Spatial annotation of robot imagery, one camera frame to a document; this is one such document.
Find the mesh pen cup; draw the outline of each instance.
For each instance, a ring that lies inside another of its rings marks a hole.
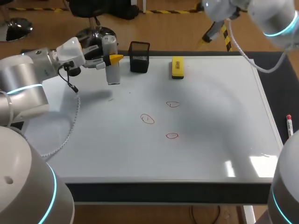
[[[146,73],[150,63],[150,43],[132,41],[129,56],[130,71]]]

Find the red circle drawing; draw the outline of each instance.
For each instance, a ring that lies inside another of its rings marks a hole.
[[[166,104],[170,107],[178,107],[179,106],[179,102],[176,102],[176,101],[169,101],[169,102],[166,102]]]
[[[141,118],[141,120],[142,120],[144,123],[146,123],[146,124],[152,125],[152,124],[155,123],[154,119],[151,118],[149,115],[147,115],[147,114],[145,114],[145,113],[142,114],[142,115],[140,116],[140,118]]]
[[[176,139],[178,137],[178,134],[176,134],[176,133],[169,133],[169,134],[166,135],[166,137],[168,139]]]

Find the black cable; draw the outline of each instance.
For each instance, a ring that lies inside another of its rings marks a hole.
[[[218,209],[218,213],[217,213],[217,216],[216,216],[215,220],[212,222],[212,224],[216,224],[216,222],[218,221],[218,219],[220,217],[221,209],[220,209],[219,205],[217,206],[217,209]]]
[[[193,205],[190,206],[190,214],[191,214],[191,218],[194,224],[197,224],[195,218],[194,218],[194,214],[193,214]]]
[[[216,216],[216,218],[214,219],[214,221],[212,222],[212,224],[216,224],[216,222],[218,221],[218,219],[219,219],[219,217],[220,217],[221,209],[220,209],[220,206],[219,206],[219,205],[217,206],[217,210],[218,210],[218,212],[217,212],[217,216]],[[192,218],[193,223],[194,223],[194,224],[197,224],[197,222],[196,222],[196,220],[195,220],[195,218],[194,218],[194,214],[193,214],[193,205],[190,206],[189,211],[190,211],[190,214],[191,214],[191,218]]]
[[[59,66],[58,71],[57,71],[58,75],[59,75],[59,76],[60,76],[60,77],[67,83],[67,85],[68,85],[72,90],[74,90],[75,93],[77,93],[77,92],[78,92],[77,87],[74,86],[74,85],[72,85],[72,84],[70,83],[70,76],[69,76],[69,74],[67,73],[67,80],[66,80],[65,78],[63,78],[62,75],[60,74],[59,70],[60,70],[61,68],[63,68],[63,67],[64,67],[64,70],[65,70],[66,67],[64,66],[64,64],[62,64],[62,65]]]

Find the red marker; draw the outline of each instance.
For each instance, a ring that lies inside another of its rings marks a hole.
[[[286,116],[286,125],[288,127],[288,134],[289,134],[289,138],[294,134],[293,131],[293,124],[292,124],[292,117],[290,114],[288,114]]]

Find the whiteboard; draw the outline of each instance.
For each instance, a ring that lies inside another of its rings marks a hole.
[[[71,82],[81,110],[66,146],[49,164],[66,183],[271,182],[282,148],[258,73],[241,56],[150,57],[146,74],[120,62],[121,84],[82,69]],[[57,148],[77,101],[59,77],[43,82],[50,112],[24,125],[41,154]]]

